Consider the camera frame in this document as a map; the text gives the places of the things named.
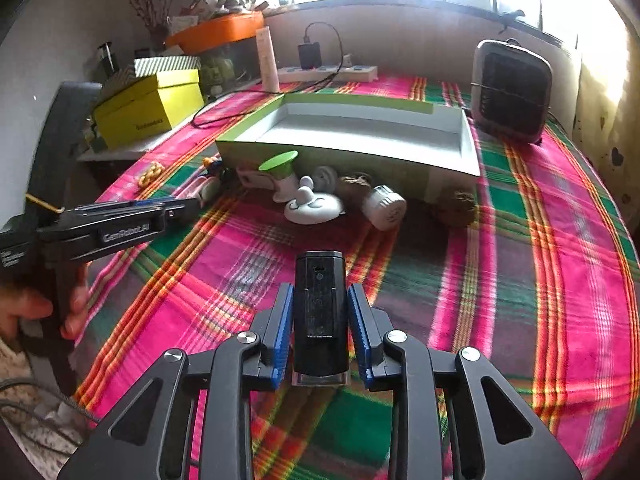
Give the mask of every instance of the white tube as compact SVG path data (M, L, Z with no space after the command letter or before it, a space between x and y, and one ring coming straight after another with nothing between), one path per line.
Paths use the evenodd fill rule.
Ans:
M271 43L269 27L256 30L255 41L258 45L262 89L267 92L279 92L280 82L278 81L278 68L276 67L276 57L273 53L273 43Z

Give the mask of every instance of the cable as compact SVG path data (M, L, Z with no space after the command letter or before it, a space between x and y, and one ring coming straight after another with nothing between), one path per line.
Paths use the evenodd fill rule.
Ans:
M39 390L43 390L48 394L53 395L61 402L64 402L68 407L80 413L80 415L88 418L91 422L98 424L100 422L100 418L88 412L82 406L79 406L75 401L69 399L67 396L63 395L61 392L57 391L54 387L49 386L48 384L42 383L37 379L31 377L24 377L19 379L6 379L4 381L0 381L0 392L7 390L9 388L14 388L16 386L29 385L37 388Z
M54 213L61 214L65 210L65 208L63 207L55 207L48 202L44 202L44 200L40 200L37 196L33 196L31 193L25 193L24 196L30 202L33 202L34 204L37 204L40 207L48 209L49 211L52 211Z
M498 92L500 94L508 95L509 97L515 97L516 99L524 101L524 102L526 102L526 103L528 103L530 105L534 105L534 106L536 106L538 108L544 108L545 107L545 105L543 105L543 104L531 101L531 100L527 99L526 97L523 97L523 96L521 96L519 94L514 94L513 92L507 92L506 90L503 90L501 88L494 88L492 86L483 85L481 83L471 83L471 86L478 86L480 88L484 88L485 90L491 90L493 92Z
M193 118L191 119L191 126L193 128L197 128L197 129L203 129L203 128L207 128L209 125L214 124L214 123L219 123L221 121L226 121L229 119L235 119L238 117L245 117L247 115L250 115L252 113L254 113L258 108L253 108L252 110L248 110L246 112L240 112L238 114L232 114L232 115L228 115L228 116L224 116L224 117L218 117L215 119L208 119L206 121L202 121L202 122L196 122L196 118L199 117L199 115L202 113L202 111L208 107L210 104L215 103L217 100L226 97L228 95L231 94L239 94L239 93L253 93L253 94L265 94L265 95L286 95L286 94L297 94L300 92L304 92L306 90L309 90L311 88L313 88L314 86L318 86L318 85L322 85L320 88L316 88L313 90L313 92L319 92L321 90L323 90L324 88L326 88L327 86L329 86L334 79L336 78L336 76L340 73L340 70L342 69L342 66L344 64L344 49L342 46L342 38L340 37L340 34L338 33L338 30L331 24L331 23L327 23L327 22L311 22L306 26L305 29L305 35L303 38L303 41L305 43L309 43L309 36L308 36L308 30L309 27L311 27L312 25L326 25L327 27L331 27L334 32L335 35L338 37L338 45L340 46L340 64L338 65L338 68L335 70L335 72L332 72L331 74L329 74L328 76L322 78L319 81L314 81L309 85L300 87L300 88L296 88L295 90L292 90L290 92L269 92L267 90L231 90L229 92L226 92L224 94L221 94L219 96L217 96L215 99L213 99L213 101L210 101L209 103L206 103L205 105L203 105L202 107L200 107L200 109L195 113L195 115L193 116Z
M57 453L60 454L62 456L66 456L67 458L69 458L71 456L71 453L68 453L66 451L62 451L61 449L56 449L54 447L48 446L47 444L44 444L43 442L39 441L36 438L33 438L30 434L28 434L26 431L24 431L19 424L15 424L13 421L6 419L6 422L11 425L12 428L14 428L14 431L16 433L19 433L21 436L23 436L24 438L26 438L29 442L31 442L32 444L35 444L36 446L39 446L43 449L46 449L47 451L53 452L53 453Z
M14 410L19 410L21 412L25 412L27 415L32 416L33 418L35 418L40 424L42 424L43 426L46 426L51 431L56 433L58 436L60 436L63 439L65 439L72 446L76 446L76 447L80 446L79 442L76 442L70 436L68 436L68 434L66 434L64 431L60 430L60 428L57 427L48 418L45 418L45 417L37 414L36 412L34 412L33 410L30 410L29 408L25 408L23 405L19 404L18 402L13 402L12 400L0 400L0 411L3 410L4 408L13 408Z

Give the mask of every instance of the orange tray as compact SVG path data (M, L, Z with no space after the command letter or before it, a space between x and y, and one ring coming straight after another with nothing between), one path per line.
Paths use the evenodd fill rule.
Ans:
M169 36L165 43L167 48L179 45L185 54L196 56L231 41L251 38L256 30L263 27L264 16L261 12L230 14Z

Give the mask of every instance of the blue gripper pad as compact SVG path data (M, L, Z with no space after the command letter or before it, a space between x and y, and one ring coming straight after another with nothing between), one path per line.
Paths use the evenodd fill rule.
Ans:
M160 204L163 202L169 202L174 197L172 196L161 196L158 198L147 198L146 200L132 200L131 205L151 205L151 204Z
M364 295L362 286L359 284L351 285L347 289L347 309L349 312L351 338L353 339L353 345L356 350L356 361L358 363L360 379L364 383L365 388L368 389L373 382L373 371L371 369L371 346L362 313L364 308L368 309L370 313L371 308L369 301L367 301L367 297Z
M288 285L286 294L278 292L276 298L276 305L274 305L274 312L271 317L278 315L277 311L280 311L280 319L278 323L277 333L275 335L273 345L273 372L271 373L271 385L274 390L277 390L284 378L284 372L287 369L287 357L289 356L289 339L291 336L291 323L293 320L293 286Z

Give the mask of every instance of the plaid tablecloth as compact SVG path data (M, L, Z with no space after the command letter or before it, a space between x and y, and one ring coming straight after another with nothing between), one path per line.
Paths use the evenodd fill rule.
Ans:
M468 102L455 85L424 78L383 77L324 92ZM265 100L239 94L205 117ZM200 171L199 154L233 122L185 127L102 199L176 193ZM278 285L293 281L296 254L338 250L348 282L362 282L396 328L433 348L472 345L487 355L585 479L593 478L638 405L634 247L609 193L558 127L547 127L541 146L511 146L475 130L474 137L479 220L467 229L447 231L419 202L392 232L354 214L298 226L269 192L234 189L183 232L95 262L90 321L76 347L84 377L78 399L104 415L166 348L199 352L246 329L256 311L273 304ZM137 176L152 160L167 170L139 192ZM385 478L390 404L389 395L370 395L357 380L341 390L284 386L254 396L256 478ZM194 457L201 424L199 417Z

